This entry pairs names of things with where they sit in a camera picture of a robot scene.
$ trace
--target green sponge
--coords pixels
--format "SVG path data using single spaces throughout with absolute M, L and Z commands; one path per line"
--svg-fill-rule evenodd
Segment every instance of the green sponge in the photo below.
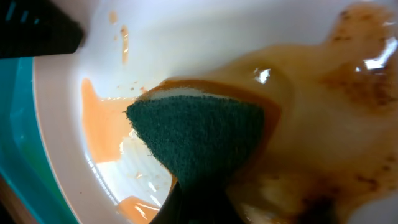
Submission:
M 264 111 L 194 88 L 151 90 L 126 111 L 152 155 L 176 176 L 154 223 L 242 223 L 224 188 L 257 149 Z M 178 191 L 181 190 L 180 203 Z
M 127 108 L 137 135 L 183 192 L 224 187 L 257 148 L 263 109 L 222 96 L 163 95 Z

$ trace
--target green scouring pad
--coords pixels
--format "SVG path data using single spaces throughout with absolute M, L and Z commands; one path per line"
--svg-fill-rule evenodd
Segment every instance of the green scouring pad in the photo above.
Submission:
M 223 190 L 257 149 L 265 119 L 258 105 L 192 87 L 151 90 L 126 114 L 185 198 L 197 204 Z

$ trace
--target orange liquid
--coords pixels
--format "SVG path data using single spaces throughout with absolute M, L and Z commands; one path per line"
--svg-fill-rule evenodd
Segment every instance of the orange liquid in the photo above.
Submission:
M 135 224 L 148 224 L 156 216 L 159 207 L 129 197 L 120 202 L 119 211 Z
M 264 211 L 252 217 L 240 212 L 242 219 L 266 223 L 266 214 L 275 212 L 277 217 L 295 220 L 317 199 L 328 197 L 344 223 L 355 208 L 398 189 L 398 51 L 394 46 L 398 38 L 389 25 L 392 15 L 373 3 L 355 4 L 339 15 L 330 35 L 318 45 L 270 46 L 196 80 L 168 80 L 141 99 L 157 90 L 194 87 L 261 105 L 266 113 L 259 146 L 263 150 L 253 155 L 250 166 L 237 174 L 230 187 L 236 188 L 231 194 L 237 195 L 237 210 L 242 210 L 240 194 L 248 192 L 252 194 L 249 203 Z M 269 78 L 256 81 L 258 71 L 266 70 Z M 95 143 L 112 135 L 101 133 L 114 124 L 101 119 L 108 111 L 102 107 L 102 102 L 96 102 L 85 108 L 94 116 L 87 118 L 93 121 L 85 121 L 93 130 L 90 150 L 99 161 L 117 159 L 115 149 Z M 257 207 L 259 199 L 277 209 Z M 128 204 L 128 210 L 133 210 L 135 204 Z
M 134 100 L 102 100 L 88 79 L 81 84 L 81 94 L 83 128 L 93 160 L 96 163 L 119 160 L 119 145 L 132 129 L 124 111 Z

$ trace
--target brown liquid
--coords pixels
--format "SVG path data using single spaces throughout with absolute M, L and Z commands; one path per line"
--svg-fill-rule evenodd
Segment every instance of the brown liquid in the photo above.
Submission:
M 284 222 L 294 223 L 327 197 L 344 223 L 360 205 L 398 187 L 392 18 L 385 7 L 356 3 L 319 45 L 274 45 L 191 77 L 210 81 L 201 84 L 204 90 L 256 103 L 271 100 L 278 106 L 263 103 L 267 110 L 281 109 L 266 146 L 228 190 L 245 220 L 272 223 L 273 217 L 286 217 Z M 199 84 L 185 80 L 184 85 Z M 245 93 L 233 95 L 226 86 Z M 245 98 L 248 92 L 252 95 Z M 242 203 L 258 212 L 245 215 L 251 209 Z

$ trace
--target white bowl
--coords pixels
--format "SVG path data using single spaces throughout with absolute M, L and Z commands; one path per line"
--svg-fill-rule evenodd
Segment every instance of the white bowl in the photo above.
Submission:
M 117 204 L 129 196 L 162 204 L 171 177 L 147 153 L 94 164 L 81 123 L 80 85 L 89 78 L 99 96 L 136 97 L 162 80 L 211 70 L 247 52 L 283 42 L 316 44 L 353 0 L 54 0 L 79 21 L 86 39 L 77 53 L 37 57 L 37 118 L 59 187 L 82 223 L 128 223 Z M 398 9 L 394 0 L 380 0 Z M 116 12 L 118 22 L 109 22 Z M 122 64 L 123 25 L 130 36 Z M 135 179 L 137 170 L 148 179 Z M 161 180 L 154 178 L 160 175 Z M 154 192 L 149 182 L 167 183 Z M 398 223 L 398 196 L 360 208 L 352 224 Z

